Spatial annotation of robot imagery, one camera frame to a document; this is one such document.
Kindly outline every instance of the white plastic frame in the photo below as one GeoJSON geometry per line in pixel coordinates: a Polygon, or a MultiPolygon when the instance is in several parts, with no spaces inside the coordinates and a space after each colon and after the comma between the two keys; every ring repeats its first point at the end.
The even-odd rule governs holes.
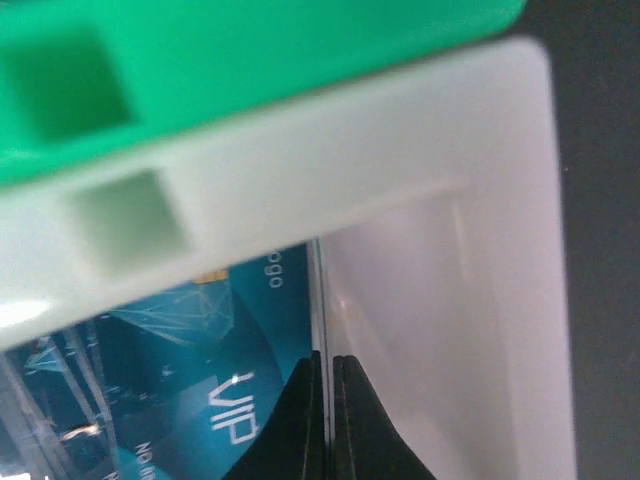
{"type": "MultiPolygon", "coordinates": [[[[394,255],[407,268],[406,279],[415,280],[415,269],[430,265],[433,252],[451,256],[436,265],[440,270],[424,270],[426,276],[457,265],[460,275],[447,278],[441,291],[469,297],[455,324],[464,331],[457,339],[464,348],[453,349],[455,355],[438,351],[451,361],[469,351],[468,360],[480,360],[473,368],[444,367],[468,383],[452,381],[447,390],[445,377],[431,378],[446,392],[425,397],[424,406],[440,402],[427,413],[452,415],[438,410],[442,402],[467,395],[471,404],[458,406],[468,414],[439,420],[454,422],[452,428],[433,423],[427,437],[443,437],[441,448],[435,440],[430,452],[420,432],[407,426],[413,417],[402,416],[405,406],[415,410],[416,404],[396,402],[390,388],[409,385],[410,377],[385,383],[392,359],[383,368],[387,360],[367,355],[374,340],[385,349],[401,349],[394,339],[409,342],[413,333],[439,341],[424,337],[418,324],[398,321],[393,330],[380,330],[379,317],[369,315],[369,325],[354,330],[348,315],[334,309],[343,332],[334,347],[362,354],[392,418],[443,480],[575,478],[553,123],[546,56],[534,43],[515,40],[417,63],[5,191],[0,349],[207,271],[422,202],[410,213],[389,213],[368,227],[327,237],[329,287],[361,308],[365,294],[354,285],[364,281],[366,258],[375,268],[387,264],[357,249],[341,257],[352,248],[352,235],[369,232],[372,247],[376,222],[425,220],[410,233],[389,227],[385,241],[388,251],[402,250],[394,255]],[[458,213],[442,213],[449,208],[458,213]],[[159,227],[144,223],[147,214],[159,227]],[[424,230],[429,222],[448,233],[431,236],[424,230]],[[447,236],[451,232],[457,236],[447,236]],[[447,238],[449,247],[442,243],[447,238]],[[140,248],[145,244],[148,251],[140,248]],[[332,259],[341,259],[341,268],[332,259]],[[478,309],[479,323],[493,333],[480,335],[483,330],[469,323],[469,308],[478,309]],[[372,332],[377,340],[365,338],[372,332]],[[474,374],[487,381],[477,382],[474,374]],[[475,410],[473,401],[479,402],[475,410]],[[471,415],[478,412],[488,417],[471,415]],[[465,434],[467,440],[460,437],[465,434]]],[[[390,278],[402,280],[399,271],[390,278]]],[[[372,291],[378,301],[384,298],[372,291]]],[[[389,298],[401,299],[402,290],[396,293],[389,298]]],[[[426,312],[424,321],[436,317],[426,312]]],[[[441,321],[455,315],[439,318],[434,335],[455,331],[441,321]]],[[[407,352],[415,350],[407,345],[407,352]]],[[[412,369],[426,359],[395,358],[397,368],[412,369]]]]}

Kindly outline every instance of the square hole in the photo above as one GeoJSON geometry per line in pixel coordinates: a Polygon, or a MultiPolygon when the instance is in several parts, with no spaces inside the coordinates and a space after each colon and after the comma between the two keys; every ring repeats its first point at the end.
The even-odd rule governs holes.
{"type": "Polygon", "coordinates": [[[39,143],[130,123],[106,52],[88,29],[5,46],[0,63],[39,143]]]}
{"type": "Polygon", "coordinates": [[[82,191],[71,197],[70,206],[73,222],[107,275],[163,262],[187,248],[152,171],[82,191]]]}

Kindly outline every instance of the white plastic panel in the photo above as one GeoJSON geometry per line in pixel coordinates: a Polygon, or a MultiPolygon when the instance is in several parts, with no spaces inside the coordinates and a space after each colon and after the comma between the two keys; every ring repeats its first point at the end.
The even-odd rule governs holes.
{"type": "Polygon", "coordinates": [[[360,359],[438,479],[572,479],[549,71],[531,44],[500,52],[380,102],[404,122],[392,161],[442,167],[440,188],[321,239],[329,350],[360,359]]]}

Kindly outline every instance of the dark background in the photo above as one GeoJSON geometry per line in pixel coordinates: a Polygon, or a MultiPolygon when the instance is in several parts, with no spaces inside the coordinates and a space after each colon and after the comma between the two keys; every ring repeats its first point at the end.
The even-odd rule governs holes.
{"type": "Polygon", "coordinates": [[[638,480],[640,0],[529,0],[516,33],[553,66],[580,480],[638,480]]]}

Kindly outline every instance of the green plastic part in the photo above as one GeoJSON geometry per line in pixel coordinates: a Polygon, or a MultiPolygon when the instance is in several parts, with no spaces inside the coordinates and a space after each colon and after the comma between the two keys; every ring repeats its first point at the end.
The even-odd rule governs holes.
{"type": "Polygon", "coordinates": [[[44,0],[0,10],[0,185],[489,35],[525,0],[44,0]]]}

